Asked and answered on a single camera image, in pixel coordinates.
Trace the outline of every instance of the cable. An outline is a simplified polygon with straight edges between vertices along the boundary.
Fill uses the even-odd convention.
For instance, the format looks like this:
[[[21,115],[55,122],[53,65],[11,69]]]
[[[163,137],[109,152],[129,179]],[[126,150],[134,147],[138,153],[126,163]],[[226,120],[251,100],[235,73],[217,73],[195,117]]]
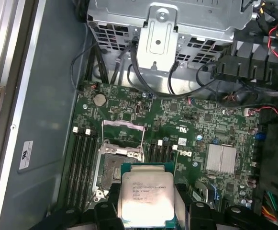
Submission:
[[[142,77],[139,67],[138,67],[138,61],[136,58],[136,42],[132,41],[131,44],[131,49],[130,49],[130,54],[131,54],[131,62],[133,65],[133,70],[138,78],[138,80],[140,81],[140,83],[147,89],[147,91],[149,91],[152,95],[156,96],[159,99],[163,99],[163,100],[170,100],[170,99],[177,99],[177,98],[182,98],[182,97],[187,97],[187,96],[191,96],[194,95],[204,89],[206,89],[208,86],[210,86],[211,84],[213,84],[216,80],[212,80],[209,83],[207,83],[205,86],[200,87],[196,90],[193,90],[191,92],[187,92],[187,93],[183,93],[183,94],[179,94],[179,95],[171,95],[171,96],[165,96],[165,94],[163,93],[156,93],[144,80],[144,78]]]
[[[170,94],[173,94],[173,95],[176,95],[176,94],[172,87],[172,76],[173,76],[173,73],[177,70],[178,66],[179,66],[179,61],[175,61],[171,71],[169,72],[168,79],[167,79],[168,91]]]
[[[275,200],[274,200],[273,195],[272,195],[270,192],[267,192],[267,195],[269,196],[269,198],[270,198],[270,200],[271,200],[271,202],[272,202],[272,205],[273,205],[275,211],[277,211],[276,203],[275,203]]]
[[[95,47],[93,47],[90,50],[90,53],[89,53],[89,58],[88,58],[87,68],[86,68],[86,74],[85,74],[85,78],[84,78],[86,81],[91,81],[92,80],[94,60],[95,60]]]
[[[146,94],[149,94],[149,92],[145,91],[145,90],[142,90],[140,89],[139,87],[135,86],[135,84],[133,84],[133,82],[130,80],[130,69],[133,65],[129,65],[128,66],[128,69],[127,69],[127,80],[129,82],[129,84],[131,85],[131,87],[135,88],[136,90],[140,91],[140,92],[144,92]]]
[[[110,81],[110,84],[113,85],[116,81],[116,77],[118,76],[118,73],[119,73],[119,69],[120,69],[120,66],[121,66],[121,59],[122,57],[128,52],[130,51],[130,45],[127,46],[121,53],[120,55],[117,57],[117,59],[115,60],[115,68],[114,68],[114,73],[112,75],[112,78],[111,78],[111,81]]]
[[[75,89],[75,91],[77,93],[83,93],[83,91],[77,89],[77,86],[75,84],[75,81],[74,81],[74,64],[75,62],[77,61],[78,58],[80,58],[83,54],[87,53],[88,51],[90,51],[94,46],[97,45],[97,42],[94,42],[93,44],[91,44],[88,48],[86,48],[84,51],[82,51],[80,54],[78,54],[71,62],[71,66],[70,66],[70,76],[71,76],[71,83],[73,85],[73,88]]]
[[[199,72],[200,72],[200,70],[201,69],[203,69],[204,67],[206,67],[206,66],[210,66],[210,65],[217,65],[218,64],[218,62],[216,61],[216,62],[209,62],[209,63],[206,63],[206,64],[204,64],[204,65],[202,65],[201,67],[199,67],[199,69],[197,70],[197,72],[196,72],[196,75],[195,75],[195,79],[196,79],[196,82],[197,82],[197,84],[199,85],[199,86],[204,86],[204,84],[201,82],[201,80],[200,80],[200,77],[199,77]],[[211,88],[206,88],[207,90],[209,90],[209,91],[211,91],[211,93],[213,94],[213,95],[215,95],[215,91],[213,90],[213,89],[211,89]]]
[[[257,108],[258,110],[261,110],[263,108],[270,108],[273,109],[276,114],[278,114],[278,110],[276,109],[276,107],[271,104],[271,103],[252,103],[252,104],[239,104],[239,105],[227,105],[227,104],[223,104],[221,102],[221,100],[219,99],[219,88],[220,88],[220,84],[221,81],[218,83],[217,87],[216,87],[216,91],[215,91],[215,100],[216,102],[223,108],[227,108],[227,109],[238,109],[238,108]]]
[[[243,86],[245,86],[247,89],[249,89],[253,92],[262,93],[262,94],[265,94],[265,95],[270,96],[270,97],[278,97],[278,91],[271,91],[271,90],[262,89],[262,88],[259,88],[259,87],[256,87],[256,86],[252,86],[252,85],[249,85],[248,83],[246,83],[242,80],[240,81],[240,83]]]
[[[97,63],[99,65],[101,82],[108,84],[109,80],[108,80],[107,69],[105,66],[104,59],[102,58],[102,55],[101,55],[100,47],[98,45],[95,47],[95,56],[96,56]]]
[[[273,53],[276,57],[278,57],[278,53],[272,49],[271,47],[271,34],[274,30],[276,30],[278,28],[278,24],[273,27],[272,29],[270,29],[270,31],[268,32],[268,42],[267,42],[267,47],[268,49],[271,51],[271,53]]]

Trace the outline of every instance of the chip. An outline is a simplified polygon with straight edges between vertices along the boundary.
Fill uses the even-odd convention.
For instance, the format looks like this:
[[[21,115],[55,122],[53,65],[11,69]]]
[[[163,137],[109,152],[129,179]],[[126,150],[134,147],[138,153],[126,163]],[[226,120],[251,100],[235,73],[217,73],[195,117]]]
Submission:
[[[204,121],[211,122],[211,120],[212,120],[212,114],[205,114]]]
[[[170,111],[177,112],[178,105],[176,103],[172,103],[170,106]]]
[[[226,192],[233,192],[234,191],[234,184],[227,183],[226,185]]]
[[[121,216],[127,227],[165,227],[174,218],[174,177],[170,172],[135,171],[122,176]]]

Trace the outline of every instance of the metal bracket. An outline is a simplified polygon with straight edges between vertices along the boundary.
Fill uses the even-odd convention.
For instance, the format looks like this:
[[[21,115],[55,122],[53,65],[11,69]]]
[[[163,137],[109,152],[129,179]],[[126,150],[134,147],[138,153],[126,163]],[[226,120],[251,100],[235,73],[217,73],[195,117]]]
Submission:
[[[102,132],[102,143],[105,144],[105,137],[104,137],[104,127],[105,126],[127,126],[130,129],[135,129],[139,130],[142,132],[142,139],[141,139],[141,144],[140,144],[140,151],[142,152],[142,146],[143,146],[143,140],[144,140],[144,134],[145,134],[145,127],[144,126],[137,126],[134,125],[131,122],[127,121],[122,121],[122,120],[116,120],[116,121],[108,121],[108,120],[103,120],[101,123],[101,132]]]
[[[178,33],[174,31],[177,10],[151,6],[148,25],[141,29],[137,51],[140,68],[169,72],[175,61]]]

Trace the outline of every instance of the yellow wire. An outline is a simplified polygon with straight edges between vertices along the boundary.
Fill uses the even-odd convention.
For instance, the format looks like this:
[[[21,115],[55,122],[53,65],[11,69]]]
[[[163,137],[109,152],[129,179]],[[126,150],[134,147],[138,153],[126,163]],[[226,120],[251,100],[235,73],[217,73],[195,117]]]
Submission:
[[[276,219],[276,217],[273,214],[270,214],[270,212],[264,206],[262,206],[262,208],[268,215]]]

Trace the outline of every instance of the screw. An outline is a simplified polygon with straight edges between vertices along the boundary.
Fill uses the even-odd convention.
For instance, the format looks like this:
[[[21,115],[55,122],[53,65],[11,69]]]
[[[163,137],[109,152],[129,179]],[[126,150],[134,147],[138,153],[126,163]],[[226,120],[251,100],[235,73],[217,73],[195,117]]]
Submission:
[[[95,28],[97,26],[95,22],[89,22],[89,25],[91,26],[91,28]]]
[[[234,213],[240,213],[241,212],[241,210],[238,209],[237,207],[232,207],[231,211],[234,212]]]
[[[197,207],[204,207],[204,204],[203,203],[196,203],[196,206]]]
[[[11,129],[11,130],[15,130],[15,129],[16,129],[16,125],[11,125],[11,126],[10,126],[10,129]]]
[[[161,12],[160,14],[159,14],[159,19],[160,20],[165,20],[165,17],[166,16],[166,13],[164,13],[164,12]]]
[[[70,213],[73,213],[73,212],[75,212],[73,209],[69,209],[69,210],[66,211],[67,214],[70,214]]]

